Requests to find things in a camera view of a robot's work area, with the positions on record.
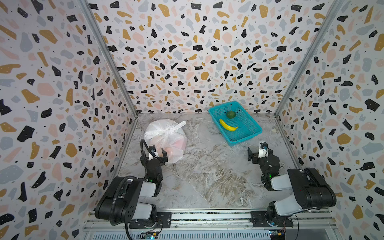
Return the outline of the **white plastic bag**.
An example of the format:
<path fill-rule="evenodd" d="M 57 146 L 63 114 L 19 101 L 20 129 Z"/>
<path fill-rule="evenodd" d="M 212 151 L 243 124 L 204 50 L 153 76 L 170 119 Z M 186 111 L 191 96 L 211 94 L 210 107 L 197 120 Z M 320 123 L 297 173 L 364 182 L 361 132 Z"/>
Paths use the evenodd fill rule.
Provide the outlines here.
<path fill-rule="evenodd" d="M 145 131 L 144 139 L 149 146 L 155 146 L 160 157 L 162 150 L 168 155 L 167 164 L 175 164 L 184 155 L 188 138 L 183 130 L 185 121 L 180 123 L 170 119 L 156 120 L 150 123 Z"/>

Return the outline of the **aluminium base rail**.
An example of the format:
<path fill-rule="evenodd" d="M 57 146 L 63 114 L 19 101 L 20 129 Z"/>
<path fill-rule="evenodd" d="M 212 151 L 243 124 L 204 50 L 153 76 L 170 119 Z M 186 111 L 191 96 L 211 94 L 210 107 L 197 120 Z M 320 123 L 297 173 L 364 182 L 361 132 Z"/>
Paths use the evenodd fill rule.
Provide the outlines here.
<path fill-rule="evenodd" d="M 293 227 L 254 228 L 251 212 L 262 209 L 163 209 L 172 212 L 169 229 L 130 229 L 112 226 L 90 214 L 83 240 L 341 240 L 328 209 L 291 217 Z"/>

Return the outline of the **right aluminium corner post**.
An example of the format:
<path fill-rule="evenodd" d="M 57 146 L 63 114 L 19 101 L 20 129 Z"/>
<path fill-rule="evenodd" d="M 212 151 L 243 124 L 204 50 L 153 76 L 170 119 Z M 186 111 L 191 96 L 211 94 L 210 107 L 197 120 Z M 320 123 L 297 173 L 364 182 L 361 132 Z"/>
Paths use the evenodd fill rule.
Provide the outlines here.
<path fill-rule="evenodd" d="M 314 54 L 317 52 L 317 48 L 319 47 L 320 43 L 322 42 L 322 39 L 325 35 L 325 33 L 328 31 L 329 27 L 331 26 L 334 18 L 336 17 L 338 11 L 341 9 L 343 5 L 343 0 L 335 0 L 333 1 L 332 5 L 329 8 L 329 11 L 327 12 L 327 15 L 320 26 L 320 29 L 318 33 L 316 34 L 313 42 L 311 43 L 310 47 L 308 48 L 308 51 L 306 55 L 304 56 L 304 59 L 301 61 L 298 70 L 296 71 L 293 80 L 291 81 L 290 85 L 287 87 L 287 91 L 285 92 L 283 99 L 279 103 L 275 113 L 274 117 L 277 118 L 280 113 L 283 111 L 284 105 L 288 102 L 290 94 L 294 91 L 295 86 L 298 84 L 301 76 L 303 75 L 307 65 L 310 63 L 310 60 L 313 58 Z"/>

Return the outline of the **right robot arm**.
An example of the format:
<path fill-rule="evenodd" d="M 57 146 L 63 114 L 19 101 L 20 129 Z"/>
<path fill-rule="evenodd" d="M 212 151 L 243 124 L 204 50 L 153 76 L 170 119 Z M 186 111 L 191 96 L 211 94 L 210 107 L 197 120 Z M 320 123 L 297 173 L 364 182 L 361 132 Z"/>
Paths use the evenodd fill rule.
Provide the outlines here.
<path fill-rule="evenodd" d="M 337 203 L 336 194 L 314 168 L 288 169 L 286 174 L 280 175 L 280 159 L 265 142 L 260 143 L 257 153 L 248 149 L 248 161 L 259 165 L 261 181 L 266 190 L 293 191 L 283 200 L 270 202 L 265 211 L 252 211 L 251 222 L 254 227 L 292 227 L 293 215 L 333 207 Z"/>

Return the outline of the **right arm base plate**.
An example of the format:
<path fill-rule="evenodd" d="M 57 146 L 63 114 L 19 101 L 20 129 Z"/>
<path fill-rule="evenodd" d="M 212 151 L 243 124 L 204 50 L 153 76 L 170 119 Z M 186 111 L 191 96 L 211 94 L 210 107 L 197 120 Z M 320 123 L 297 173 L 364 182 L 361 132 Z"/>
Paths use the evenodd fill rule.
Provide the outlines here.
<path fill-rule="evenodd" d="M 252 211 L 251 223 L 254 228 L 293 227 L 293 221 L 288 216 L 279 216 L 268 211 Z"/>

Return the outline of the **left aluminium corner post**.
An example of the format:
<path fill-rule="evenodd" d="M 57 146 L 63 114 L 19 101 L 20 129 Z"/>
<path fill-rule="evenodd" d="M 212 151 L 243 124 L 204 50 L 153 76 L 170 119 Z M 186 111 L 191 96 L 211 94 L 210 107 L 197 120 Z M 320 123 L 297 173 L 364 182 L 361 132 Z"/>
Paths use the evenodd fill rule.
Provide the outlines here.
<path fill-rule="evenodd" d="M 96 39 L 96 41 L 100 47 L 101 52 L 104 55 L 106 62 L 108 64 L 108 66 L 110 67 L 113 76 L 115 77 L 115 80 L 117 81 L 118 87 L 120 88 L 122 95 L 129 106 L 130 113 L 132 113 L 132 115 L 136 119 L 138 117 L 138 113 L 137 113 L 136 109 L 134 108 L 134 104 L 131 101 L 129 93 L 128 93 L 128 91 L 127 91 L 127 89 L 123 83 L 122 77 L 119 74 L 118 68 L 117 68 L 117 66 L 116 66 L 116 64 L 115 64 L 115 62 L 114 62 L 114 60 L 110 54 L 108 45 L 105 43 L 105 41 L 103 39 L 102 32 L 101 32 L 101 30 L 97 24 L 96 19 L 93 16 L 93 13 L 91 11 L 89 3 L 86 0 L 79 0 L 79 5 L 80 5 L 80 8 L 85 15 L 85 19 L 86 19 L 87 23 L 89 24 L 91 31 L 93 32 L 93 34 L 95 36 L 95 39 Z"/>

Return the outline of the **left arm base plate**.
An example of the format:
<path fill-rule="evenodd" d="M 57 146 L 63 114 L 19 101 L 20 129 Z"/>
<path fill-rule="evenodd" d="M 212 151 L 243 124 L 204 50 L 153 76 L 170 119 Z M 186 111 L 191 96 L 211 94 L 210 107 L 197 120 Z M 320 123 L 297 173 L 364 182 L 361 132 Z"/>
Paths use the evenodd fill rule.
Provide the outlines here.
<path fill-rule="evenodd" d="M 157 212 L 148 220 L 134 220 L 130 222 L 130 229 L 169 229 L 172 223 L 172 212 Z"/>

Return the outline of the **green round fruit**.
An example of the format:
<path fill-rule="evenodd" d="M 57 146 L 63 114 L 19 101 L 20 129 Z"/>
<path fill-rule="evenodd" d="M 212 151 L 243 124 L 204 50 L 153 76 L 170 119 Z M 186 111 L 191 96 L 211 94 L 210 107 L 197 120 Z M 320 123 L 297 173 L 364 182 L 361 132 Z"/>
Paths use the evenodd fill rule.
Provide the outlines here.
<path fill-rule="evenodd" d="M 226 112 L 226 116 L 228 119 L 234 119 L 237 116 L 237 114 L 234 111 L 228 111 Z"/>

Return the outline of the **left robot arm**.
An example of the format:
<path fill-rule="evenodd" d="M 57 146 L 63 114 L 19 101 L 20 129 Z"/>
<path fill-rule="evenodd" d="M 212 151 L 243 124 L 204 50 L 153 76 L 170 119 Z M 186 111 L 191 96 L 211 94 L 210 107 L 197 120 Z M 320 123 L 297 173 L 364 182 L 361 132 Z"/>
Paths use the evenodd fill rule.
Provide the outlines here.
<path fill-rule="evenodd" d="M 109 221 L 112 226 L 136 224 L 143 228 L 152 228 L 158 222 L 157 208 L 153 204 L 141 203 L 143 197 L 156 197 L 162 188 L 162 166 L 168 162 L 168 154 L 162 150 L 158 157 L 154 146 L 150 147 L 147 157 L 140 158 L 144 164 L 144 178 L 133 176 L 115 177 L 108 186 L 95 209 L 97 219 Z"/>

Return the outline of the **aluminium corner post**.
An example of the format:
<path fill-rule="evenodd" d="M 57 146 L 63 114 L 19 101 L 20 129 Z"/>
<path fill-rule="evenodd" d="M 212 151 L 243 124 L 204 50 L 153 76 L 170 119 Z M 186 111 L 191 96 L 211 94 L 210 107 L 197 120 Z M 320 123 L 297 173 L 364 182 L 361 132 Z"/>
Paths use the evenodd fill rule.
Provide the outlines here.
<path fill-rule="evenodd" d="M 117 68 L 117 66 L 116 66 L 116 64 L 115 64 L 115 62 L 114 62 L 114 60 L 110 54 L 108 45 L 105 43 L 105 41 L 103 39 L 102 32 L 101 32 L 101 30 L 97 24 L 96 19 L 93 16 L 93 13 L 91 11 L 89 3 L 86 0 L 79 0 L 79 5 L 80 5 L 80 8 L 85 15 L 85 19 L 86 19 L 87 23 L 89 24 L 91 31 L 93 32 L 93 34 L 95 36 L 95 39 L 96 39 L 96 41 L 100 47 L 101 52 L 104 55 L 106 62 L 108 64 L 108 66 L 110 67 L 113 76 L 115 77 L 115 80 L 117 81 L 118 87 L 120 88 L 122 95 L 129 106 L 130 113 L 132 113 L 132 115 L 136 119 L 138 117 L 138 113 L 137 113 L 136 109 L 134 108 L 134 104 L 131 101 L 129 93 L 128 93 L 128 91 L 127 91 L 127 89 L 123 83 L 122 77 L 119 74 L 118 68 Z"/>
<path fill-rule="evenodd" d="M 307 65 L 310 63 L 310 60 L 313 58 L 314 54 L 317 52 L 317 48 L 319 47 L 320 43 L 322 42 L 322 39 L 325 35 L 325 33 L 328 31 L 329 27 L 331 26 L 334 18 L 336 17 L 338 11 L 341 9 L 343 5 L 343 0 L 335 0 L 333 1 L 332 5 L 329 8 L 329 11 L 327 12 L 327 15 L 320 26 L 320 29 L 318 33 L 316 34 L 313 42 L 311 43 L 310 47 L 308 48 L 308 51 L 306 55 L 304 56 L 304 59 L 301 61 L 298 70 L 296 71 L 293 80 L 291 81 L 290 85 L 287 87 L 287 91 L 285 92 L 283 99 L 279 103 L 275 113 L 274 117 L 277 118 L 280 113 L 283 111 L 284 105 L 288 102 L 290 94 L 294 91 L 295 86 L 298 84 L 301 76 L 303 75 Z"/>

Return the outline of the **teal plastic basket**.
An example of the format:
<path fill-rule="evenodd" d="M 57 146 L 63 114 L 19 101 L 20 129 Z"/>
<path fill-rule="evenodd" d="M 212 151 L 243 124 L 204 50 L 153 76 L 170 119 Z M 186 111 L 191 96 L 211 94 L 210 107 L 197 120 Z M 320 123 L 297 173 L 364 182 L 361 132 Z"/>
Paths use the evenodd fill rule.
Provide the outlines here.
<path fill-rule="evenodd" d="M 238 102 L 228 102 L 210 108 L 209 114 L 231 147 L 263 132 L 260 125 Z"/>

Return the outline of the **yellow banana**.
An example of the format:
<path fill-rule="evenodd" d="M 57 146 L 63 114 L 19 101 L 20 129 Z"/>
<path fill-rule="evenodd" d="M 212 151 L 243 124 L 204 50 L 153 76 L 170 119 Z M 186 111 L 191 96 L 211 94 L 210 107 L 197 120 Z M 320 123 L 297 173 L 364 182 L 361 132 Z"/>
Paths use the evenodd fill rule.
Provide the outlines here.
<path fill-rule="evenodd" d="M 220 125 L 227 131 L 234 132 L 238 129 L 237 124 L 234 121 L 219 119 Z"/>

